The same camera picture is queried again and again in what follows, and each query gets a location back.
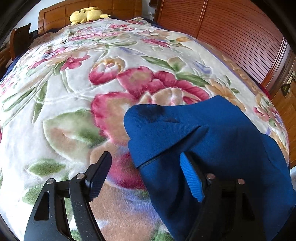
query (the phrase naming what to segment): floral blanket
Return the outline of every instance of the floral blanket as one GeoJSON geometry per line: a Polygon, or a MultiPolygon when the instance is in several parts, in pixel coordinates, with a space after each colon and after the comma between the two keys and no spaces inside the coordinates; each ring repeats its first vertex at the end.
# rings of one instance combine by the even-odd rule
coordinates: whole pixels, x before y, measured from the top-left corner
{"type": "Polygon", "coordinates": [[[274,138],[288,161],[287,132],[269,99],[234,62],[191,36],[136,18],[39,37],[0,85],[2,217],[23,240],[45,181],[70,179],[109,151],[111,170],[91,203],[106,240],[172,240],[133,167],[123,117],[136,104],[193,104],[215,95],[274,138]]]}

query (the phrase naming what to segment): green leaf pattern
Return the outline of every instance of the green leaf pattern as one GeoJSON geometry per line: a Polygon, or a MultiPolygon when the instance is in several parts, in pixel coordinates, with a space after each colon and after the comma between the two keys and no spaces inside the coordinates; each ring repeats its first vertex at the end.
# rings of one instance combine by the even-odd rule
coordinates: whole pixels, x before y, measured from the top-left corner
{"type": "Polygon", "coordinates": [[[44,158],[32,164],[27,171],[40,177],[45,177],[60,172],[66,165],[56,162],[54,159],[44,158]]]}
{"type": "Polygon", "coordinates": [[[2,182],[3,182],[3,173],[2,173],[2,168],[0,168],[0,189],[2,187],[2,182]]]}
{"type": "Polygon", "coordinates": [[[61,181],[67,181],[69,179],[70,179],[69,178],[69,174],[67,174],[67,175],[65,175],[65,176],[62,177],[61,181]]]}
{"type": "Polygon", "coordinates": [[[23,196],[22,201],[24,203],[34,205],[42,188],[43,188],[43,184],[39,184],[39,185],[29,188],[29,190],[23,196]]]}
{"type": "Polygon", "coordinates": [[[89,110],[78,110],[43,122],[45,138],[62,157],[75,162],[89,162],[90,149],[105,141],[99,135],[89,110]]]}
{"type": "Polygon", "coordinates": [[[36,95],[36,100],[35,100],[36,104],[35,104],[34,115],[33,115],[33,120],[32,120],[33,123],[37,120],[37,118],[43,108],[46,92],[47,92],[47,82],[42,86],[41,90],[36,95]]]}
{"type": "Polygon", "coordinates": [[[27,71],[26,76],[30,77],[31,75],[37,73],[39,70],[41,70],[43,68],[43,65],[40,64],[39,66],[37,66],[36,68],[31,68],[27,71]]]}
{"type": "Polygon", "coordinates": [[[63,84],[64,84],[64,86],[65,86],[67,92],[69,92],[69,93],[73,93],[74,91],[69,87],[66,72],[65,72],[65,71],[62,71],[61,74],[62,74],[62,81],[63,81],[63,84]]]}
{"type": "Polygon", "coordinates": [[[235,94],[239,94],[239,91],[236,88],[231,88],[231,91],[235,94]]]}
{"type": "Polygon", "coordinates": [[[9,100],[11,100],[13,97],[15,97],[17,95],[17,93],[13,94],[12,96],[9,96],[8,98],[6,98],[5,100],[2,101],[2,103],[5,103],[9,100]]]}
{"type": "Polygon", "coordinates": [[[82,241],[80,233],[78,230],[71,230],[72,238],[75,239],[76,241],[82,241]]]}
{"type": "Polygon", "coordinates": [[[194,85],[197,85],[199,87],[205,87],[205,85],[209,85],[209,83],[207,81],[205,81],[203,78],[195,75],[195,74],[191,74],[189,72],[180,72],[178,74],[176,74],[177,79],[179,80],[187,80],[189,82],[191,82],[194,85]]]}
{"type": "Polygon", "coordinates": [[[154,232],[150,241],[175,241],[170,233],[161,230],[159,227],[154,232]]]}
{"type": "Polygon", "coordinates": [[[55,74],[55,75],[58,75],[58,74],[60,73],[61,68],[62,68],[62,66],[64,65],[65,62],[66,62],[66,60],[63,61],[63,62],[61,62],[61,63],[59,63],[59,64],[57,64],[57,65],[55,66],[55,68],[54,68],[54,74],[55,74]]]}
{"type": "Polygon", "coordinates": [[[268,106],[271,106],[271,103],[269,100],[267,100],[265,97],[262,97],[262,99],[268,106]]]}
{"type": "Polygon", "coordinates": [[[166,69],[170,69],[172,71],[175,71],[168,63],[167,61],[161,60],[159,58],[153,58],[153,57],[149,57],[149,56],[141,56],[143,59],[145,59],[146,61],[148,61],[151,64],[156,64],[160,67],[166,68],[166,69]]]}
{"type": "Polygon", "coordinates": [[[65,200],[67,219],[68,219],[68,222],[70,222],[73,217],[73,209],[72,209],[71,199],[65,197],[64,200],[65,200]]]}
{"type": "Polygon", "coordinates": [[[5,109],[4,111],[10,111],[12,110],[16,105],[18,105],[20,102],[22,102],[29,94],[31,94],[31,92],[33,91],[34,89],[30,89],[28,90],[26,93],[22,94],[17,100],[16,102],[14,102],[11,106],[9,106],[7,109],[5,109]]]}
{"type": "Polygon", "coordinates": [[[106,38],[105,40],[106,41],[109,41],[109,40],[113,40],[113,39],[116,39],[117,38],[117,36],[112,36],[112,37],[108,37],[108,38],[106,38]]]}
{"type": "Polygon", "coordinates": [[[228,84],[228,85],[231,85],[231,81],[230,81],[230,79],[229,79],[227,76],[225,76],[225,78],[227,79],[227,84],[228,84]]]}
{"type": "Polygon", "coordinates": [[[269,122],[269,125],[270,125],[271,127],[276,127],[276,123],[275,123],[275,120],[274,120],[274,119],[269,118],[268,122],[269,122]]]}
{"type": "Polygon", "coordinates": [[[127,43],[114,43],[114,44],[108,44],[106,46],[132,46],[132,45],[135,45],[137,44],[137,41],[131,41],[131,42],[127,42],[127,43]]]}
{"type": "Polygon", "coordinates": [[[170,58],[168,64],[175,70],[175,72],[180,72],[182,68],[186,66],[186,63],[179,57],[170,58]]]}
{"type": "Polygon", "coordinates": [[[104,58],[108,53],[109,53],[109,51],[108,51],[108,50],[105,50],[105,51],[102,53],[102,55],[100,56],[100,58],[104,58]]]}

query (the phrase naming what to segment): white wall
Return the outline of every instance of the white wall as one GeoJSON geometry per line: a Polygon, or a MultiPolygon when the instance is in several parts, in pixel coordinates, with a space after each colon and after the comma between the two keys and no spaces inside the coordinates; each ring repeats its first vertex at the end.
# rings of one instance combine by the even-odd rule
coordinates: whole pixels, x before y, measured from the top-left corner
{"type": "MultiPolygon", "coordinates": [[[[15,26],[16,28],[28,25],[29,23],[32,24],[30,28],[30,32],[38,29],[38,16],[41,9],[47,8],[52,6],[56,3],[62,2],[64,0],[41,0],[38,4],[36,4],[15,26]]],[[[4,41],[6,44],[10,39],[10,34],[4,41]]]]}
{"type": "Polygon", "coordinates": [[[149,7],[150,0],[142,0],[142,17],[153,19],[149,13],[155,13],[155,8],[149,7]]]}
{"type": "Polygon", "coordinates": [[[292,178],[293,188],[296,190],[296,167],[293,167],[291,169],[291,178],[292,178]]]}

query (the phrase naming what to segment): wooden wardrobe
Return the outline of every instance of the wooden wardrobe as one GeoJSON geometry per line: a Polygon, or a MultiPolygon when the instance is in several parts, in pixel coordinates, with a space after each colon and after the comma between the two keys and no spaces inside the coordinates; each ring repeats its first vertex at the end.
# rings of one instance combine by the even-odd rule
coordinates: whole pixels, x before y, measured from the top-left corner
{"type": "Polygon", "coordinates": [[[250,0],[159,0],[155,20],[228,54],[267,90],[289,48],[274,23],[250,0]]]}

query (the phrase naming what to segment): wooden chair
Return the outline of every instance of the wooden chair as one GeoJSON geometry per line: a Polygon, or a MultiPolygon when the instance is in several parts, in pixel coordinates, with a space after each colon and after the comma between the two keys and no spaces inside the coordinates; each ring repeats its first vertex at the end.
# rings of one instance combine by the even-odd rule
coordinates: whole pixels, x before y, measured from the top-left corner
{"type": "Polygon", "coordinates": [[[10,51],[9,51],[9,44],[5,47],[0,49],[0,80],[2,79],[3,75],[6,73],[6,64],[10,60],[10,51]]]}
{"type": "Polygon", "coordinates": [[[31,44],[29,36],[30,27],[31,24],[28,24],[12,30],[10,35],[10,54],[12,60],[28,50],[28,47],[31,44]]]}

